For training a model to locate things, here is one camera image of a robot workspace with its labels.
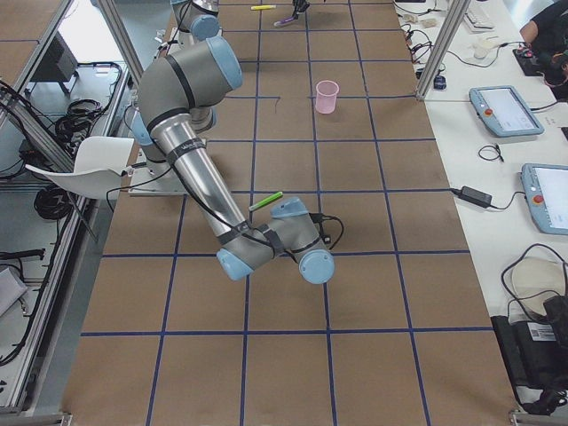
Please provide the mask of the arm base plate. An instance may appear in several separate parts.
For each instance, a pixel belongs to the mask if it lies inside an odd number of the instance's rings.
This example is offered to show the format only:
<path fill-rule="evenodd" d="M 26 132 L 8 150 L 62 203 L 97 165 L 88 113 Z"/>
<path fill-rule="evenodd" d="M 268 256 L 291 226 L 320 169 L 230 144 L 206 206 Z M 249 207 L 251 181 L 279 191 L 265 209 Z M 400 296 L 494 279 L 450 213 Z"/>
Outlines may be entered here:
<path fill-rule="evenodd" d="M 168 164 L 151 164 L 129 170 L 131 196 L 181 196 L 185 188 Z"/>

